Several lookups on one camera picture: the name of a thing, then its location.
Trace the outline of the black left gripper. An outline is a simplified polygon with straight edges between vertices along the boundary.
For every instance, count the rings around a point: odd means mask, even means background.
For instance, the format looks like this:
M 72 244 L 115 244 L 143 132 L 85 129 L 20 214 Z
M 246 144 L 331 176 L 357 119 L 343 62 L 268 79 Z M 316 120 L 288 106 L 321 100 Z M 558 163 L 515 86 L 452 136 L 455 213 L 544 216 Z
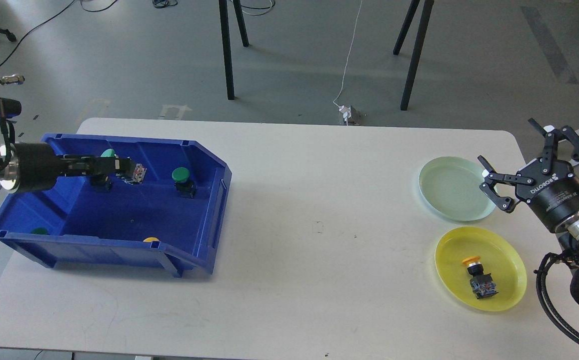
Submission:
M 57 179 L 106 174 L 100 156 L 57 155 L 47 143 L 16 143 L 10 146 L 10 161 L 2 172 L 0 187 L 11 194 L 49 191 Z

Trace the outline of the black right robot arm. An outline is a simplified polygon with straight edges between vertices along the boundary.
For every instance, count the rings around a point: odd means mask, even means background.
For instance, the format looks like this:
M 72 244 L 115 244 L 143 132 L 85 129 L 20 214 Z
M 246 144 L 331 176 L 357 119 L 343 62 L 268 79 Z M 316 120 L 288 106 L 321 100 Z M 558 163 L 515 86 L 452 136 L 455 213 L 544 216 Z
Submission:
M 565 264 L 573 273 L 569 292 L 579 305 L 579 135 L 564 125 L 542 126 L 528 120 L 544 139 L 539 156 L 516 173 L 497 172 L 484 156 L 480 190 L 497 208 L 510 214 L 518 203 L 528 206 L 551 234 L 557 235 L 561 253 L 547 253 L 535 273 L 535 289 L 539 304 L 548 319 L 566 337 L 578 344 L 579 332 L 556 310 L 548 294 L 547 277 L 555 264 Z

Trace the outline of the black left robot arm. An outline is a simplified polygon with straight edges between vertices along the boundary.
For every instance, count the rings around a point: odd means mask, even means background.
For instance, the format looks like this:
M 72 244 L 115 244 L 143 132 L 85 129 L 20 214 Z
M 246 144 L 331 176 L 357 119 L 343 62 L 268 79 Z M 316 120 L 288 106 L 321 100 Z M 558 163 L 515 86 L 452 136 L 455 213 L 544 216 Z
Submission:
M 0 85 L 20 85 L 24 80 L 20 74 L 1 76 Z M 144 181 L 146 167 L 113 150 L 100 156 L 57 154 L 44 142 L 16 142 L 12 119 L 21 112 L 19 101 L 0 96 L 0 187 L 8 193 L 48 191 L 61 177 L 85 177 L 105 191 L 111 189 L 111 175 L 130 185 Z

